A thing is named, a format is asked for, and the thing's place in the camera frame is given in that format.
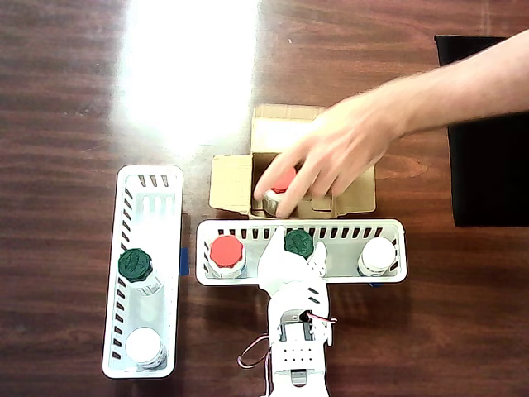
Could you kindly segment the bare person hand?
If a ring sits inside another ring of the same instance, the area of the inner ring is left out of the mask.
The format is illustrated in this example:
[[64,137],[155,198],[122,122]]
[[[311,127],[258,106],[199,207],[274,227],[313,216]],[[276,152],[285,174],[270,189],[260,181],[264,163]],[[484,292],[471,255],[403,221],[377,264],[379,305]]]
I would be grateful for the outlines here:
[[319,199],[342,194],[406,132],[405,112],[398,107],[411,83],[409,78],[395,79],[327,109],[306,136],[274,158],[258,180],[254,198],[262,200],[296,165],[301,168],[276,209],[278,218],[290,215],[306,195]]

